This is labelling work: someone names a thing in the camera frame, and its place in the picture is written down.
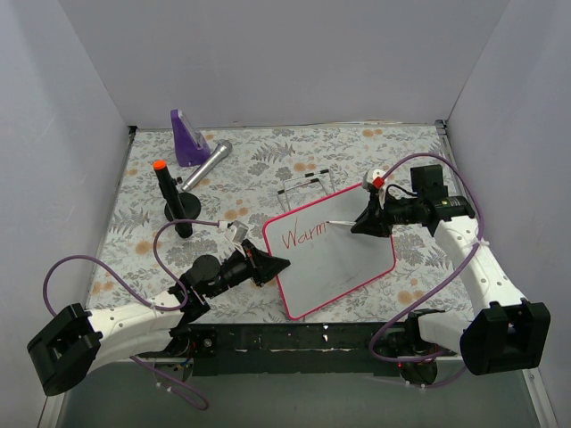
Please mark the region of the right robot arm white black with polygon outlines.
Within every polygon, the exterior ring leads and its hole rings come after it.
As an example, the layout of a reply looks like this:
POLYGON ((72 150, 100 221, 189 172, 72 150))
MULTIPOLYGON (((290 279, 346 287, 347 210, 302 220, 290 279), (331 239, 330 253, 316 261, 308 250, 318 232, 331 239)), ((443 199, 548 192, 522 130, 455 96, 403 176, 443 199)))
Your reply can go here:
POLYGON ((481 236, 483 228, 468 199, 449 194, 441 166, 415 167, 410 178, 410 193, 396 198, 382 171, 369 170, 362 181, 368 205, 351 231, 389 237, 394 226, 425 227, 465 286, 474 318, 464 321, 438 309, 404 315, 403 341, 411 352, 407 360, 419 363, 439 349, 460 355, 473 375, 538 367, 550 327, 546 305, 531 302, 509 280, 481 236))

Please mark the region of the pink framed whiteboard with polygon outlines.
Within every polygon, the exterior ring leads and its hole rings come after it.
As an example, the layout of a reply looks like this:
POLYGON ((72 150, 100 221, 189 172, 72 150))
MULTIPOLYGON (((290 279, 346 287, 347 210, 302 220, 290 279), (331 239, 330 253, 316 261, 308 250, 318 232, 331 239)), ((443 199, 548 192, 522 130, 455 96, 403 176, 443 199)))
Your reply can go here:
POLYGON ((391 238, 356 235, 349 226, 326 223, 354 220, 367 204, 368 193, 352 185, 264 224, 269 254, 291 262, 277 276, 290 319, 301 319, 395 268, 391 238))

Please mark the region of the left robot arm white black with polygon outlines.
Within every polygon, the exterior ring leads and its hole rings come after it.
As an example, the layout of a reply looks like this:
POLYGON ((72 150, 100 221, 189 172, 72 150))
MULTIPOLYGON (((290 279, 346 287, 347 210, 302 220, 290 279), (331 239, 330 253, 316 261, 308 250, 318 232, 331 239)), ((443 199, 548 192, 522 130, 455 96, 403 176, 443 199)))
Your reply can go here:
POLYGON ((262 286, 290 266, 249 240, 228 259, 198 257, 178 284, 151 298, 110 309, 84 309, 74 303, 53 316, 27 350, 47 396, 64 393, 90 372, 112 362, 149 352, 183 355, 190 344, 181 329, 209 311, 207 302, 251 280, 262 286))

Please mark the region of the white red whiteboard marker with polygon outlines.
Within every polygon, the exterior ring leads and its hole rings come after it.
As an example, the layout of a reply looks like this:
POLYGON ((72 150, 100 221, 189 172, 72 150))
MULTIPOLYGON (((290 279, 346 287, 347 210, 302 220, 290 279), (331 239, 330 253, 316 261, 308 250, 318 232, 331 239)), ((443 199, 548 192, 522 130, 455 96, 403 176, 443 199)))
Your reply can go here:
POLYGON ((347 220, 327 220, 326 223, 338 226, 354 226, 355 222, 347 220))

